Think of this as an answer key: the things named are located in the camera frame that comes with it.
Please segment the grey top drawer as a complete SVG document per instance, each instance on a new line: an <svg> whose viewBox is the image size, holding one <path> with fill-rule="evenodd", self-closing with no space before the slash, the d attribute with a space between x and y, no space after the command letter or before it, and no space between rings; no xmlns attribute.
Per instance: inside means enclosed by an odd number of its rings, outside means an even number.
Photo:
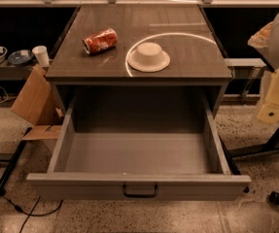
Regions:
<svg viewBox="0 0 279 233"><path fill-rule="evenodd" d="M231 172L206 98L181 91L73 99L48 170L27 179L95 200L233 200L251 182Z"/></svg>

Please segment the grey drawer cabinet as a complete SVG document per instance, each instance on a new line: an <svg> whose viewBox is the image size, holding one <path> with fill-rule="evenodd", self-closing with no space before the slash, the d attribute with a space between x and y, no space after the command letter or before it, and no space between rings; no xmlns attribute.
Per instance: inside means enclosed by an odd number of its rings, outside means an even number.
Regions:
<svg viewBox="0 0 279 233"><path fill-rule="evenodd" d="M112 28L116 44L96 55L83 39ZM55 85L203 85L217 112L232 80L203 13L190 4L90 4L78 11L47 73Z"/></svg>

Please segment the black metal table leg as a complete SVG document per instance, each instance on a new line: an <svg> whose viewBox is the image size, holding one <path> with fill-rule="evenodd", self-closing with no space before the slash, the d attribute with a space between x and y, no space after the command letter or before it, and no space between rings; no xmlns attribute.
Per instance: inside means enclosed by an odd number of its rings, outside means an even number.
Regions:
<svg viewBox="0 0 279 233"><path fill-rule="evenodd" d="M279 127L265 144L230 150L229 155L231 157L241 157L273 150L279 150Z"/></svg>

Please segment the upside-down white bowl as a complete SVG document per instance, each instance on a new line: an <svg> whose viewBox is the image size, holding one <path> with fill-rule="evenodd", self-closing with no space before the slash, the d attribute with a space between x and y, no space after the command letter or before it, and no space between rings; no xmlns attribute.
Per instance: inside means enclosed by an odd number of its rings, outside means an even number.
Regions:
<svg viewBox="0 0 279 233"><path fill-rule="evenodd" d="M142 72L157 72L166 68L170 56L156 43L142 43L133 50L127 63L135 70Z"/></svg>

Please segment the crushed red soda can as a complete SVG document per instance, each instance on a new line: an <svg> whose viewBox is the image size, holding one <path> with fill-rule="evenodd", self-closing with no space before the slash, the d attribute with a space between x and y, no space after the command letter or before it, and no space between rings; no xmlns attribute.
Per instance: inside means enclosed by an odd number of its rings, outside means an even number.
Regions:
<svg viewBox="0 0 279 233"><path fill-rule="evenodd" d="M102 30L83 39L83 45L87 54L97 54L116 45L118 35L112 28Z"/></svg>

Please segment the brown cardboard box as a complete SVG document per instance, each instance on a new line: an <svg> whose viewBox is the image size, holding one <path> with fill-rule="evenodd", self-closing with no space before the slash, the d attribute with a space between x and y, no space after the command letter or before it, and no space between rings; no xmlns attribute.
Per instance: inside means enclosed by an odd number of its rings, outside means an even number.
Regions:
<svg viewBox="0 0 279 233"><path fill-rule="evenodd" d="M35 65L11 108L13 113L32 124L23 136L26 141L56 140L61 130L63 113L45 76L46 70Z"/></svg>

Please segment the white paper cup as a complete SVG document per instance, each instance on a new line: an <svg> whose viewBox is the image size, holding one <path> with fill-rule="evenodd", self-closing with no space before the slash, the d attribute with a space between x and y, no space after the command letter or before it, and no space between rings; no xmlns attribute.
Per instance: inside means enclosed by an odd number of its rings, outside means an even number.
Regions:
<svg viewBox="0 0 279 233"><path fill-rule="evenodd" d="M48 51L45 46L37 46L32 50L32 52L42 67L50 66Z"/></svg>

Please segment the blue patterned bowl right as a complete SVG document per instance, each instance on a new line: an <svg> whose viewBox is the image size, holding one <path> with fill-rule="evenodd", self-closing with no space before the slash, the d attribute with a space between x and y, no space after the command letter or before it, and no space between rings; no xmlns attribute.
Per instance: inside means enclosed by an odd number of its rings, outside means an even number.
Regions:
<svg viewBox="0 0 279 233"><path fill-rule="evenodd" d="M34 54L31 50L17 50L8 57L8 62L15 66L26 66L32 62Z"/></svg>

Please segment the black left floor bar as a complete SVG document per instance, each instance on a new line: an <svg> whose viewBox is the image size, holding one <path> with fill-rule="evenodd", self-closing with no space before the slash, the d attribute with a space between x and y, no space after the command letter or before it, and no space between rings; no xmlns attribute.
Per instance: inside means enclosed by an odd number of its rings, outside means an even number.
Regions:
<svg viewBox="0 0 279 233"><path fill-rule="evenodd" d="M0 178L0 196L3 196L6 193L5 190L6 183L9 177L11 176L12 172L15 170L16 164L23 152L23 149L26 146L26 143L27 143L26 140L21 140L17 145L15 152L10 156L10 159L7 160L7 166Z"/></svg>

